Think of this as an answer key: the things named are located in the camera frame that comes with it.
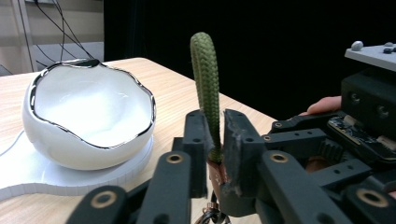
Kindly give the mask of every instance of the black background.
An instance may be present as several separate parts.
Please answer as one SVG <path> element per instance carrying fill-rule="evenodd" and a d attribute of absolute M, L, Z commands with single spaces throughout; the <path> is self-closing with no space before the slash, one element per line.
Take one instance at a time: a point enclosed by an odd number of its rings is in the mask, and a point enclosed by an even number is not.
<path fill-rule="evenodd" d="M 367 64 L 346 58 L 395 40 L 390 1 L 105 1 L 105 61 L 145 57 L 193 79 L 190 38 L 215 45 L 219 90 L 275 119 L 289 119 Z"/>

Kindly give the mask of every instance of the black cable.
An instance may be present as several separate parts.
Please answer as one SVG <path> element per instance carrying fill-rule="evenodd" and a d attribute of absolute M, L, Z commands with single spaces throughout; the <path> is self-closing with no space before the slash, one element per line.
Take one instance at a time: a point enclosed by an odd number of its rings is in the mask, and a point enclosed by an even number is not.
<path fill-rule="evenodd" d="M 67 50 L 63 45 L 59 44 L 61 46 L 62 49 L 64 49 L 64 51 L 66 51 L 68 54 L 70 54 L 70 56 L 72 56 L 73 58 L 77 58 L 76 56 L 74 56 L 72 53 L 69 52 L 69 50 Z"/>
<path fill-rule="evenodd" d="M 210 202 L 218 205 L 218 197 L 214 190 L 212 191 Z M 209 224 L 210 220 L 216 224 L 223 222 L 225 224 L 231 224 L 230 218 L 213 205 L 209 205 L 204 209 L 204 213 L 195 221 L 194 224 Z"/>
<path fill-rule="evenodd" d="M 41 65 L 43 65 L 44 67 L 47 67 L 47 65 L 46 64 L 43 64 L 43 63 L 41 63 L 41 62 L 39 62 L 38 60 L 35 60 L 37 63 L 39 63 L 39 64 L 41 64 Z"/>
<path fill-rule="evenodd" d="M 62 30 L 63 30 L 62 31 L 62 33 L 63 33 L 62 45 L 61 45 L 61 47 L 62 47 L 62 50 L 61 50 L 61 61 L 62 61 L 63 57 L 64 57 L 64 37 L 65 37 L 65 35 L 64 35 L 64 13 L 62 12 L 61 6 L 59 5 L 59 3 L 57 1 L 52 0 L 52 3 L 55 5 L 56 9 L 58 9 L 58 12 L 59 12 L 59 14 L 61 14 L 61 17 L 62 17 Z"/>
<path fill-rule="evenodd" d="M 56 63 L 46 53 L 44 53 L 44 51 L 38 45 L 36 45 L 36 47 L 44 54 L 44 56 L 46 56 L 48 59 L 50 59 L 53 63 Z"/>
<path fill-rule="evenodd" d="M 84 51 L 85 51 L 85 53 L 87 53 L 87 55 L 90 57 L 90 58 L 92 58 L 93 59 L 93 57 L 91 56 L 91 54 L 87 51 L 87 50 L 85 50 L 84 49 L 84 47 L 81 45 L 81 43 L 78 41 L 78 39 L 77 39 L 77 37 L 76 37 L 76 35 L 74 34 L 74 32 L 72 31 L 72 29 L 70 28 L 70 26 L 69 26 L 69 24 L 67 23 L 67 21 L 64 19 L 64 17 L 62 17 L 62 19 L 63 19 L 63 21 L 64 21 L 64 23 L 67 25 L 67 27 L 69 28 L 69 30 L 70 30 L 70 32 L 73 34 L 73 37 L 76 39 L 76 40 L 74 40 L 72 37 L 70 37 L 70 35 L 68 35 L 61 27 L 59 27 L 59 25 L 58 24 L 56 24 L 56 22 L 55 21 L 53 21 L 48 15 L 47 15 L 47 13 L 46 12 L 44 12 L 44 10 L 40 7 L 40 5 L 38 4 L 38 2 L 37 2 L 37 0 L 35 0 L 35 5 L 38 7 L 38 9 L 60 30 L 60 31 L 62 31 L 63 32 L 63 34 L 65 35 L 65 36 L 67 36 L 71 41 L 73 41 L 76 45 L 78 45 L 81 49 L 83 49 Z"/>

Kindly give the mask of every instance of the table surface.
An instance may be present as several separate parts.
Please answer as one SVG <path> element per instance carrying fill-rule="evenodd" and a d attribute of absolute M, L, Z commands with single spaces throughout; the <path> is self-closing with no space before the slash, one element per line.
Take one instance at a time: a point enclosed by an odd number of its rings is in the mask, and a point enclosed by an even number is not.
<path fill-rule="evenodd" d="M 199 109 L 195 82 L 166 67 L 144 58 L 132 58 L 105 63 L 132 73 L 152 91 L 157 118 L 154 128 L 154 146 L 145 169 L 123 188 L 131 190 L 153 175 L 157 160 L 172 149 L 174 137 L 182 137 L 185 116 Z M 38 73 L 0 77 L 0 147 L 8 147 L 23 129 L 21 102 L 27 86 Z M 259 134 L 268 133 L 275 120 L 263 113 L 241 104 L 234 99 L 219 95 L 221 137 L 223 133 L 222 112 L 238 110 L 252 122 Z M 212 188 L 208 183 L 208 192 Z M 25 194 L 0 202 L 0 223 L 65 223 L 83 196 L 57 196 L 49 194 Z M 210 197 L 191 200 L 191 223 L 202 215 Z M 233 224 L 261 223 L 256 214 L 247 217 L 231 217 Z"/>

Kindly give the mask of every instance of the finger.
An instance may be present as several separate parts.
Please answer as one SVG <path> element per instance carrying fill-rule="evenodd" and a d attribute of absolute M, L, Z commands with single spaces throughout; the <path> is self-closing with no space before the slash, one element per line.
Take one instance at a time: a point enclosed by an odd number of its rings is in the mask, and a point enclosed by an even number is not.
<path fill-rule="evenodd" d="M 341 109 L 341 96 L 328 96 L 309 106 L 308 114 L 319 114 Z"/>
<path fill-rule="evenodd" d="M 396 199 L 396 191 L 391 192 L 389 195 Z"/>
<path fill-rule="evenodd" d="M 312 173 L 317 170 L 329 167 L 330 164 L 321 156 L 314 156 L 309 158 L 308 163 L 305 166 L 305 170 L 308 173 Z"/>

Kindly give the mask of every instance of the white ceramic bowl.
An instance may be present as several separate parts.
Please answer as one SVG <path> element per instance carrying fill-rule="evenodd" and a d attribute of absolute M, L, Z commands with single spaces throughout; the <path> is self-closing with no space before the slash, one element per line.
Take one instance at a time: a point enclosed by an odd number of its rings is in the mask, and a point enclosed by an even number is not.
<path fill-rule="evenodd" d="M 132 74 L 97 60 L 55 63 L 26 90 L 23 127 L 42 155 L 98 170 L 131 159 L 155 124 L 152 93 Z"/>

